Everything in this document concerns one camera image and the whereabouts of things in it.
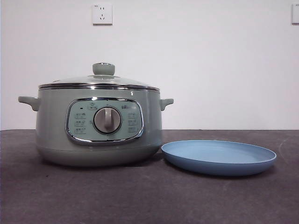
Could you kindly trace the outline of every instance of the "plate rim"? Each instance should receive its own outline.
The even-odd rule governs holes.
[[[269,160],[264,160],[264,161],[259,161],[259,162],[250,162],[250,163],[248,163],[248,162],[246,162],[246,163],[214,162],[214,161],[205,161],[205,160],[189,159],[189,158],[185,158],[185,157],[182,157],[182,156],[177,156],[177,155],[170,154],[170,153],[166,152],[165,150],[163,150],[163,147],[166,146],[166,145],[169,145],[169,144],[172,144],[172,143],[177,143],[177,142],[185,142],[185,141],[217,141],[217,142],[228,142],[228,143],[234,143],[234,144],[249,145],[249,146],[254,146],[254,147],[258,147],[258,148],[261,148],[261,149],[265,149],[265,150],[267,150],[267,151],[270,151],[271,153],[274,154],[274,157],[273,157],[272,159],[269,159]],[[168,142],[168,143],[163,144],[163,145],[161,146],[161,150],[162,150],[163,153],[165,153],[165,154],[167,154],[167,155],[175,156],[175,157],[178,157],[178,158],[181,158],[181,159],[193,160],[193,161],[198,161],[198,162],[206,162],[206,163],[217,163],[217,164],[234,164],[234,165],[259,164],[259,163],[271,162],[271,161],[276,160],[276,158],[277,158],[277,155],[276,155],[275,152],[273,152],[272,150],[267,149],[267,148],[265,148],[265,147],[257,146],[257,145],[252,145],[252,144],[248,144],[248,143],[243,143],[243,142],[224,141],[224,140],[202,140],[202,139],[196,139],[196,140],[178,140],[178,141],[172,141],[172,142]]]

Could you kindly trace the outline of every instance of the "glass lid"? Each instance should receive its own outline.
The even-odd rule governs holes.
[[[119,88],[134,88],[134,89],[148,89],[159,91],[158,88],[141,83],[128,78],[121,78],[114,76],[115,66],[109,63],[93,64],[94,75],[85,77],[74,77],[62,80],[57,80],[49,84],[42,84],[38,86],[40,89],[55,87],[119,87]]]

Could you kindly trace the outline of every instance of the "button icon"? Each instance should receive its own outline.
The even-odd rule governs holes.
[[[128,132],[129,132],[129,133],[137,132],[137,127],[136,127],[136,126],[129,127],[129,128],[128,128]]]
[[[86,119],[86,114],[85,113],[76,113],[75,119]]]
[[[75,134],[86,134],[86,128],[76,128]]]
[[[137,120],[136,119],[128,119],[128,125],[136,125]]]
[[[94,103],[91,103],[90,105],[88,105],[88,109],[89,109],[89,110],[97,110],[97,109],[98,109],[98,107],[97,107],[97,105],[96,105],[96,104],[94,104]]]
[[[128,118],[136,118],[136,113],[135,112],[128,113]]]
[[[85,120],[76,120],[75,127],[85,127]]]

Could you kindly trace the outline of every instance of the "control panel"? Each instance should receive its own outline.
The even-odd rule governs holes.
[[[78,99],[69,106],[65,129],[79,144],[130,140],[142,134],[142,109],[130,99]]]

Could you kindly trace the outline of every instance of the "pot base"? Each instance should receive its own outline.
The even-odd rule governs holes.
[[[146,146],[120,150],[66,151],[36,147],[41,156],[53,163],[77,167],[113,166],[144,160],[160,147]]]

